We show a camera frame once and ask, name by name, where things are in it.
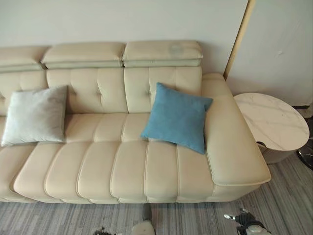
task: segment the wooden trim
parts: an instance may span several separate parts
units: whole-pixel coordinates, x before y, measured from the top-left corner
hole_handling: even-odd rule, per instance
[[[241,24],[240,24],[240,27],[239,27],[239,30],[238,30],[238,34],[237,34],[237,37],[236,37],[233,49],[231,50],[231,53],[230,53],[230,56],[229,56],[229,59],[228,59],[228,63],[226,65],[226,68],[225,68],[225,71],[224,71],[224,74],[223,74],[223,77],[225,78],[225,80],[227,80],[229,71],[230,71],[231,66],[232,66],[232,64],[234,62],[234,59],[236,57],[236,54],[237,54],[237,51],[239,49],[240,43],[241,43],[241,41],[242,41],[242,39],[244,37],[244,34],[246,32],[246,28],[248,26],[248,23],[249,23],[251,14],[252,14],[252,10],[253,10],[253,8],[255,6],[255,2],[256,2],[256,0],[248,0],[248,3],[246,5],[246,10],[245,10],[243,19],[241,21]]]

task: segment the back cushion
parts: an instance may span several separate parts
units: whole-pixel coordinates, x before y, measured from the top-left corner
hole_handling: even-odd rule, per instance
[[[123,68],[47,70],[49,87],[68,86],[67,113],[126,113]]]
[[[0,73],[0,116],[6,116],[12,92],[45,88],[45,71]]]
[[[129,113],[149,113],[157,82],[186,94],[201,95],[201,67],[125,68],[125,93]]]

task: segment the leather sofa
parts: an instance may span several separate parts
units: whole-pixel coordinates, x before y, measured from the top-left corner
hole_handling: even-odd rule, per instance
[[[0,147],[0,201],[232,201],[271,179],[224,78],[194,41],[0,48],[0,136],[14,91],[67,85],[65,143]],[[214,99],[204,155],[140,133],[156,82]]]

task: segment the marble tabletop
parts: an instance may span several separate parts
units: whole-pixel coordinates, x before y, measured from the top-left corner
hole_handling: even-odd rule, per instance
[[[307,123],[289,104],[259,93],[239,94],[234,98],[255,140],[267,148],[297,150],[308,141]]]

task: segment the wall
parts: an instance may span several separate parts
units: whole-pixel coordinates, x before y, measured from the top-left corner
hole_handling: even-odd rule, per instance
[[[247,0],[0,0],[0,47],[193,39],[223,73]]]
[[[227,78],[234,95],[313,101],[313,1],[256,0]]]

